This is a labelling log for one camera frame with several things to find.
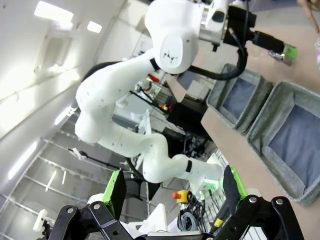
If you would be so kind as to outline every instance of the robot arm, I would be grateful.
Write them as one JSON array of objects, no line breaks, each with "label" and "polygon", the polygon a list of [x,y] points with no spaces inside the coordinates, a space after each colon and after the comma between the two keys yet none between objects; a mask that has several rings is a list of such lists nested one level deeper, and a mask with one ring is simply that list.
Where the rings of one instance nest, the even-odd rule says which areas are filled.
[{"label": "robot arm", "polygon": [[87,143],[101,146],[125,157],[144,154],[143,176],[152,183],[172,177],[187,179],[193,189],[202,181],[219,179],[222,168],[179,154],[168,157],[168,143],[162,134],[141,135],[112,121],[115,104],[147,74],[153,72],[153,52],[107,66],[89,76],[78,88],[76,100],[81,114],[75,125],[77,136]]},{"label": "robot arm", "polygon": [[[222,167],[178,154],[168,157],[168,143],[161,134],[140,135],[112,121],[116,102],[123,103],[125,96],[136,83],[149,73],[162,69],[170,74],[179,74],[190,68],[202,39],[218,46],[222,40],[230,45],[239,41],[235,32],[252,39],[255,34],[243,33],[247,23],[254,27],[255,18],[243,9],[230,11],[227,0],[215,0],[210,7],[187,0],[156,0],[150,4],[145,17],[145,26],[150,32],[153,49],[136,58],[109,65],[89,76],[79,86],[76,100],[81,114],[75,125],[75,133],[87,143],[99,143],[103,147],[125,157],[144,154],[143,176],[152,183],[163,182],[172,177],[186,179],[194,193],[203,181],[219,180]],[[261,37],[256,42],[267,44]],[[245,56],[244,50],[238,52]],[[246,62],[238,68],[244,70]],[[232,75],[221,79],[231,79]],[[221,77],[215,73],[213,78]]]}]

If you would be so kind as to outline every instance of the black connector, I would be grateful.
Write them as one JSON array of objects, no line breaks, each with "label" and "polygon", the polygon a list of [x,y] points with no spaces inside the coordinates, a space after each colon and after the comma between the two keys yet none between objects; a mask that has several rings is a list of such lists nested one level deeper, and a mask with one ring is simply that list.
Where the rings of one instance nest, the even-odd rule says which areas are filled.
[{"label": "black connector", "polygon": [[263,49],[272,50],[279,54],[281,54],[285,49],[285,44],[283,41],[260,31],[254,32],[252,43]]}]

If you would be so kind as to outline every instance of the table surface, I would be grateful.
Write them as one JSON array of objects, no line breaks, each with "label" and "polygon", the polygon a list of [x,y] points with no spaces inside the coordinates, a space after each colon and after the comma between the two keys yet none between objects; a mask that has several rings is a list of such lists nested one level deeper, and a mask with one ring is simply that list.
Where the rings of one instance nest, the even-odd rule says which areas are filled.
[{"label": "table surface", "polygon": [[[292,46],[297,47],[298,56],[293,66],[279,63],[268,56],[266,50],[247,43],[249,53],[247,69],[260,73],[270,82],[290,81],[320,93],[320,71],[316,65],[316,51],[314,43],[316,34],[310,28],[304,27],[264,27],[258,30],[273,35]],[[234,63],[234,54],[224,53],[226,63]],[[181,98],[184,92],[170,83],[175,96]],[[270,201],[276,196],[283,196],[284,192],[277,185],[273,177],[250,149],[245,136],[241,136],[227,125],[212,110],[208,109],[201,121],[216,146],[221,150],[227,161],[235,166],[246,188],[259,189],[262,196]],[[309,207],[302,207],[292,202],[292,207],[299,221],[304,238],[318,239],[320,235],[320,199]]]}]

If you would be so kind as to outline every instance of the gray fabric basket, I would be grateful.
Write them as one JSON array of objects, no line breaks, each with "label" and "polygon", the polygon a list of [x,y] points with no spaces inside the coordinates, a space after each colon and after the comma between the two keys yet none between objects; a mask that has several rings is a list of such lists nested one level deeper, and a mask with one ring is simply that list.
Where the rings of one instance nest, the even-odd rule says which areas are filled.
[{"label": "gray fabric basket", "polygon": [[279,83],[247,141],[290,200],[306,207],[318,198],[320,95],[293,83]]},{"label": "gray fabric basket", "polygon": [[[226,64],[222,73],[236,66]],[[245,70],[239,77],[217,81],[207,98],[207,105],[240,134],[245,135],[267,100],[273,84],[260,74]]]}]

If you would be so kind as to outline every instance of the white wall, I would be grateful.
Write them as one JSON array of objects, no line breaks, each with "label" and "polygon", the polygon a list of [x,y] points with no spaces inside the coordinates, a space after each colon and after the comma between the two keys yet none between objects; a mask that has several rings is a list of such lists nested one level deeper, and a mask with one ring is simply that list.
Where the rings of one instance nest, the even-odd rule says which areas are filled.
[{"label": "white wall", "polygon": [[[62,73],[39,81],[34,68],[50,22],[34,16],[38,0],[0,0],[0,193],[4,195],[32,160],[9,180],[8,172],[19,157],[35,140],[58,130],[56,117],[74,102],[79,81],[93,66],[111,19],[124,2],[45,1],[74,13],[72,23],[79,27],[72,32],[74,41]],[[102,31],[88,31],[89,21],[102,25]]]},{"label": "white wall", "polygon": [[[38,0],[0,0],[0,139],[43,104],[80,80],[93,66],[111,19],[118,15],[124,0],[46,2],[74,14],[71,32],[74,40],[65,65],[59,71],[65,74],[47,80],[39,79],[34,69],[50,20],[34,16]],[[99,34],[88,31],[89,21],[100,24],[102,31]]]},{"label": "white wall", "polygon": [[98,62],[121,61],[130,58],[143,34],[136,30],[141,18],[146,14],[148,5],[138,0],[128,0],[119,16],[115,19],[110,35],[99,55]]}]

